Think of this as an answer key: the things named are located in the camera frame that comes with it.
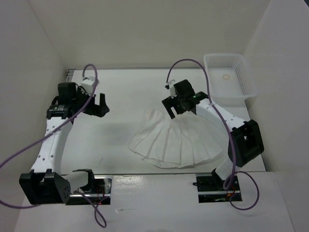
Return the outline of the white pleated skirt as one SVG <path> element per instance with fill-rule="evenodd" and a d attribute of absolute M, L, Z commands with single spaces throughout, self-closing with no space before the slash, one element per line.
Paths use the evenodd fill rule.
<path fill-rule="evenodd" d="M 143 161 L 161 169 L 180 169 L 215 160 L 223 151 L 207 128 L 206 120 L 192 113 L 174 119 L 148 110 L 141 129 L 128 148 Z"/>

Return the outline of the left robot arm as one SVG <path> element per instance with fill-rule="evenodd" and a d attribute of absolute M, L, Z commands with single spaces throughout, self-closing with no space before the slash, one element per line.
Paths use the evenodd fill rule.
<path fill-rule="evenodd" d="M 91 169 L 77 169 L 61 175 L 61 161 L 72 129 L 73 116 L 85 113 L 103 117 L 109 112 L 105 95 L 99 95 L 95 103 L 95 80 L 83 80 L 81 85 L 74 82 L 58 84 L 58 95 L 47 110 L 46 139 L 44 139 L 36 161 L 29 173 L 21 174 L 19 184 L 32 205 L 67 203 L 70 195 L 78 189 L 91 193 L 96 188 Z"/>

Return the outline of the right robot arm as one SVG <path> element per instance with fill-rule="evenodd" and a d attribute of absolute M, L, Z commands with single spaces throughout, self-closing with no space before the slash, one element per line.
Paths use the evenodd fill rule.
<path fill-rule="evenodd" d="M 212 171 L 211 184 L 217 190 L 230 189 L 237 171 L 264 152 L 258 123 L 233 115 L 202 91 L 195 92 L 187 79 L 171 80 L 165 88 L 170 91 L 170 96 L 162 100 L 162 104 L 170 118 L 192 112 L 227 133 L 227 157 Z"/>

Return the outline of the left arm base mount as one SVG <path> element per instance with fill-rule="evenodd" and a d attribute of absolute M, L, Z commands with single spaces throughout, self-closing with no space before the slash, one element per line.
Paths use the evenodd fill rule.
<path fill-rule="evenodd" d="M 112 177 L 111 176 L 96 176 L 94 184 L 89 190 L 77 189 L 70 195 L 66 205 L 90 205 L 87 199 L 94 205 L 110 205 L 111 204 L 111 191 L 112 191 Z"/>

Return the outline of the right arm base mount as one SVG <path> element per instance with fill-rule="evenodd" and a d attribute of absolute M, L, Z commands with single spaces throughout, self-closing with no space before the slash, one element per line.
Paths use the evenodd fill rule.
<path fill-rule="evenodd" d="M 211 174 L 196 174 L 196 181 L 192 183 L 197 188 L 199 203 L 241 202 L 242 196 L 238 178 L 234 177 L 234 183 L 229 190 L 223 189 L 223 183 L 217 182 Z"/>

